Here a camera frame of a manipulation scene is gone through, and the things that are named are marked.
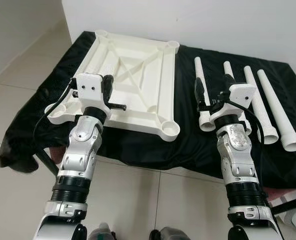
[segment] white pole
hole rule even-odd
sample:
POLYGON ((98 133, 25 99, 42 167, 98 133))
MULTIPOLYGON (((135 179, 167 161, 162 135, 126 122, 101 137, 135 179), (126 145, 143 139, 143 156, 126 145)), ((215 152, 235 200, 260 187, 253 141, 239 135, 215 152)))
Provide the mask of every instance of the white pole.
MULTIPOLYGON (((253 107, 253 112, 258 118, 258 120, 260 121, 263 129, 264 144, 273 144, 279 139, 277 130, 271 125, 269 116, 267 114, 267 110, 264 107, 262 98, 260 96, 256 81, 254 80, 250 66, 245 66, 243 70, 244 70, 244 75, 246 77, 247 83, 252 84, 257 88, 256 92, 253 95, 251 104, 253 107)), ((261 138, 260 138, 259 130, 257 131, 257 135, 260 141, 261 138)))
MULTIPOLYGON (((196 78, 200 78, 203 88, 204 88, 204 101, 207 106, 210 105, 209 101, 209 96, 208 96, 208 90, 207 90, 207 85, 206 81, 203 75, 203 70, 202 70, 202 65, 201 65, 201 60, 200 57, 196 57, 194 59, 194 66, 196 68, 196 78)), ((210 132, 215 130, 215 125, 210 123, 210 113, 209 111, 202 111, 200 112, 200 117, 199 117, 199 127, 202 131, 204 132, 210 132)))
MULTIPOLYGON (((223 63, 223 68, 224 68, 225 74, 229 74, 234 78, 229 61, 225 61, 223 63)), ((241 116, 239 117, 239 121, 244 121, 246 123, 246 134, 249 135, 251 133, 252 129, 251 129, 251 125, 250 125, 249 121, 246 119, 246 116, 244 115, 244 112, 242 112, 241 116)))
POLYGON ((261 69, 257 72, 264 94, 268 100, 270 109, 277 123, 283 148, 288 152, 296 151, 296 132, 294 131, 289 118, 287 117, 282 105, 274 92, 266 74, 261 69))

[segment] tiled floor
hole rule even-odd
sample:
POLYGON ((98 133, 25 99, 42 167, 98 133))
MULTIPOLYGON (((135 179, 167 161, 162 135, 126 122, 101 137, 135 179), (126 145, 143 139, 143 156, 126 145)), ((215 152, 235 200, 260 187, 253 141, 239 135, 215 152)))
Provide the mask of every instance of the tiled floor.
MULTIPOLYGON (((70 45, 68 31, 61 27, 1 75, 0 143, 16 112, 70 45)), ((32 174, 0 168, 0 240, 32 239, 53 183, 42 164, 32 174)), ((222 180, 183 168, 148 170, 99 157, 88 204, 83 223, 89 231, 107 222, 118 240, 147 240, 152 229, 165 226, 184 230, 192 240, 226 240, 230 227, 222 180)), ((296 239, 293 230, 284 229, 289 240, 296 239)))

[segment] white wall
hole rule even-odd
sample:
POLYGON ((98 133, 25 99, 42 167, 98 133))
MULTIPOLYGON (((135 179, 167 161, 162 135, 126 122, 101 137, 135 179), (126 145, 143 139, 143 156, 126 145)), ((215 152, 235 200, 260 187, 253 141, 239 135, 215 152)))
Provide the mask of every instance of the white wall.
POLYGON ((72 41, 84 31, 177 40, 289 63, 296 73, 296 0, 62 0, 72 41))
POLYGON ((60 0, 0 0, 0 72, 63 18, 60 0))

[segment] black cloth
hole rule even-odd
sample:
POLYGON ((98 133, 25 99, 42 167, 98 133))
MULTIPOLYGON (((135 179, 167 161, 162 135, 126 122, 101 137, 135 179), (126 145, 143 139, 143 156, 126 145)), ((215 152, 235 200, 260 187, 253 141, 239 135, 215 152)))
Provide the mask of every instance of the black cloth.
MULTIPOLYGON (((26 173, 38 168, 32 157, 36 152, 32 139, 34 126, 43 115, 45 107, 61 96, 94 40, 93 32, 83 32, 33 97, 18 112, 2 142, 0 167, 9 166, 26 173)), ((100 155, 118 159, 131 166, 162 170, 181 166, 222 177, 216 135, 214 132, 202 132, 198 125, 199 113, 196 111, 194 97, 196 56, 201 57, 211 99, 215 99, 225 87, 222 80, 224 61, 230 61, 237 82, 245 82, 243 67, 251 66, 271 123, 276 126, 255 74, 257 70, 264 69, 296 131, 296 75, 288 64, 182 45, 175 59, 174 120, 181 128, 177 139, 165 142, 157 135, 106 127, 99 149, 100 155)), ((66 146, 68 134, 74 125, 74 122, 54 125, 47 119, 44 120, 37 133, 38 147, 66 146)), ((250 138, 251 154, 258 167, 261 150, 254 125, 250 138)), ((286 152, 278 141, 264 146, 262 157, 264 186, 296 188, 296 152, 286 152)))

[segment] white 3d printed part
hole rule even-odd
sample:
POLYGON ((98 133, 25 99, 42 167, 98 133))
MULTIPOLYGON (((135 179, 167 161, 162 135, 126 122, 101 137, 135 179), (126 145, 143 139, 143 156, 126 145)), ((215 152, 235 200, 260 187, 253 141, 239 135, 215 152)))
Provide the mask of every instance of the white 3d printed part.
MULTIPOLYGON (((224 73, 225 74, 229 74, 234 78, 229 61, 225 61, 223 63, 223 68, 224 68, 224 73)), ((251 125, 250 125, 249 121, 246 119, 246 116, 245 116, 244 112, 239 117, 239 121, 244 121, 245 122, 245 124, 246 124, 246 131, 245 132, 246 132, 247 135, 249 135, 251 133, 252 129, 251 129, 251 125)))
MULTIPOLYGON (((253 107, 253 112, 261 123, 264 136, 264 144, 273 144, 278 141, 279 136, 277 130, 271 125, 269 116, 267 114, 266 108, 264 107, 262 98, 260 96, 256 81, 254 80, 250 66, 244 67, 244 75, 248 84, 254 85, 257 90, 252 98, 251 104, 253 107)), ((260 131, 257 131, 258 139, 260 141, 260 131)))
MULTIPOLYGON (((203 69, 202 69, 200 57, 196 57, 194 59, 194 66, 196 68, 196 78, 200 78, 202 85, 203 85, 204 102, 206 103, 207 106, 209 106, 210 101, 209 101, 209 96, 208 96, 208 90, 207 90, 206 80, 205 80, 204 74, 203 74, 203 69)), ((209 111, 200 112, 199 127, 204 132, 211 132, 216 129, 216 126, 210 122, 210 112, 209 111)))
POLYGON ((281 138, 281 144, 283 149, 288 152, 295 152, 296 151, 296 132, 294 131, 284 109, 282 108, 279 99, 274 92, 266 74, 263 70, 259 70, 257 72, 262 89, 264 94, 268 100, 270 109, 274 116, 274 119, 277 123, 281 138))
MULTIPOLYGON (((127 105, 111 110, 105 126, 159 135, 170 142, 180 126, 173 120, 174 61, 179 43, 95 32, 96 40, 80 64, 78 74, 113 75, 110 103, 127 105)), ((82 114, 81 102, 68 96, 48 116, 53 124, 74 121, 82 114)))

